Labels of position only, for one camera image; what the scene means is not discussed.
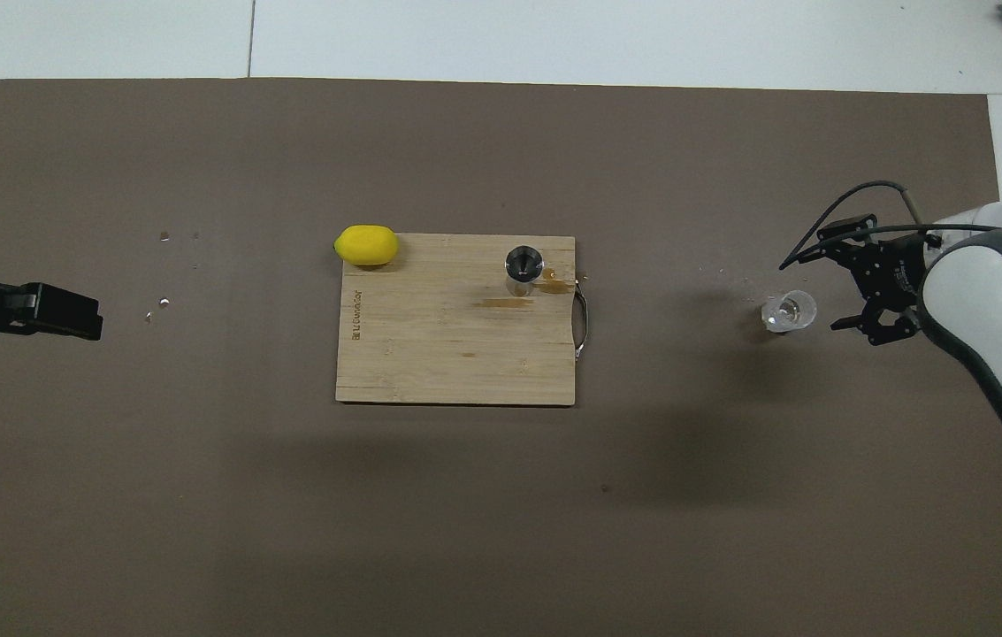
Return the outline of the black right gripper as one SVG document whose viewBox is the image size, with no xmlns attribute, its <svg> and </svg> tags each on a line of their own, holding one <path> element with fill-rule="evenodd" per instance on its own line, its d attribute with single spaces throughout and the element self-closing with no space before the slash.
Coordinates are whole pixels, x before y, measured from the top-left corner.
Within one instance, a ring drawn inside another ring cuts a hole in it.
<svg viewBox="0 0 1002 637">
<path fill-rule="evenodd" d="M 816 239 L 816 245 L 805 249 L 805 263 L 828 258 L 851 271 L 866 303 L 860 313 L 833 321 L 830 330 L 857 332 L 877 347 L 902 342 L 921 330 L 920 321 L 907 308 L 918 303 L 926 273 L 926 241 L 922 237 L 899 237 L 877 242 L 872 235 L 861 234 L 874 228 L 875 214 L 856 215 L 823 226 L 816 223 L 808 233 L 809 238 Z M 896 318 L 884 323 L 886 311 L 894 311 Z"/>
</svg>

